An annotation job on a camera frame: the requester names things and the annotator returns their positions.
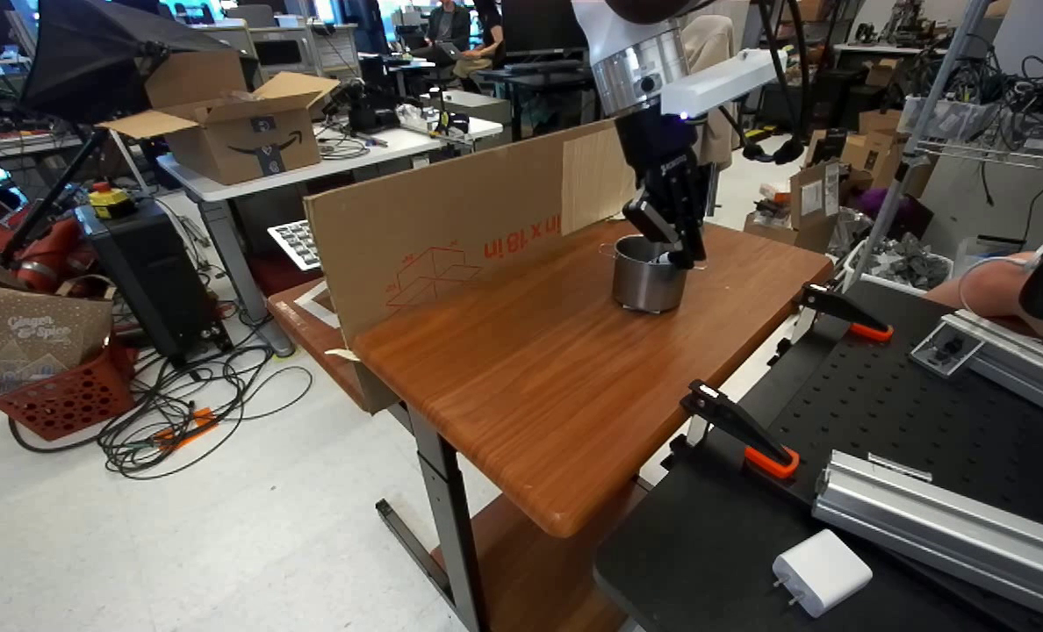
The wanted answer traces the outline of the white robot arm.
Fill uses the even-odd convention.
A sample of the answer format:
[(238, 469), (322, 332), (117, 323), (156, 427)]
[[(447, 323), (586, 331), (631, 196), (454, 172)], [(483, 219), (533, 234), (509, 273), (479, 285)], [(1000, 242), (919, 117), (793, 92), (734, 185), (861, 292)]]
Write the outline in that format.
[(570, 0), (601, 112), (635, 172), (624, 219), (680, 271), (706, 261), (712, 160), (694, 112), (669, 112), (664, 88), (741, 54), (752, 0)]

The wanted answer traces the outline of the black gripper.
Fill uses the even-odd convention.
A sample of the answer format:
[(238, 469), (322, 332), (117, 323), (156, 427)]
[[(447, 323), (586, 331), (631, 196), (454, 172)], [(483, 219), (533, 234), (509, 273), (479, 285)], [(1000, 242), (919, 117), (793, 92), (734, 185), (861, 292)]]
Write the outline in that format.
[(622, 155), (635, 172), (635, 194), (622, 208), (624, 222), (650, 242), (664, 242), (664, 233), (675, 233), (677, 268), (703, 264), (703, 212), (711, 167), (693, 150), (694, 127), (650, 105), (617, 117), (614, 129), (622, 139)]

